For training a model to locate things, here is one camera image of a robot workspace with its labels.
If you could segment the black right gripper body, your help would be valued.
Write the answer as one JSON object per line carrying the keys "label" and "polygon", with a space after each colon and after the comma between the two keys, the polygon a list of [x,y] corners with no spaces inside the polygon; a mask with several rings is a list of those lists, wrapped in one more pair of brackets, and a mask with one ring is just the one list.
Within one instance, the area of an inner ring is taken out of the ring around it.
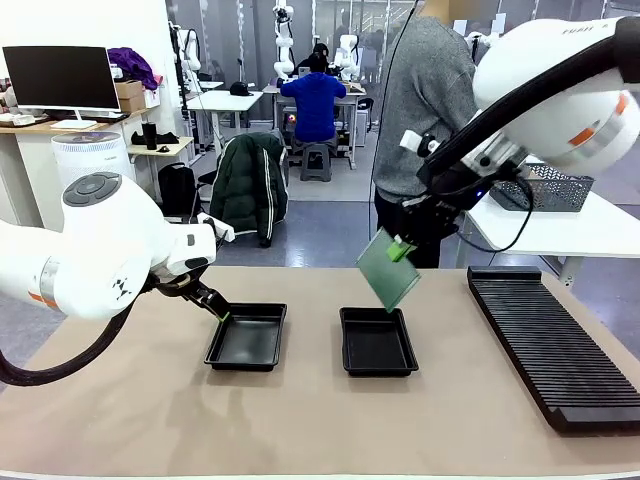
{"label": "black right gripper body", "polygon": [[401,202],[401,239],[412,247],[439,242],[459,231],[456,223],[464,209],[458,195],[423,195]]}

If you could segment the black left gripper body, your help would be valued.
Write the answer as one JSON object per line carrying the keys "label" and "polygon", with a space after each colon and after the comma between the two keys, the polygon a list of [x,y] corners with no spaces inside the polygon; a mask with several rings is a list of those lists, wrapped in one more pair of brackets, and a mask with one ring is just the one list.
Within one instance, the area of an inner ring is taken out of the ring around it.
{"label": "black left gripper body", "polygon": [[207,266],[201,266],[171,278],[150,273],[148,275],[148,289],[157,290],[169,298],[180,297],[202,306],[204,301],[211,296],[211,289],[201,281],[201,277],[207,269]]}

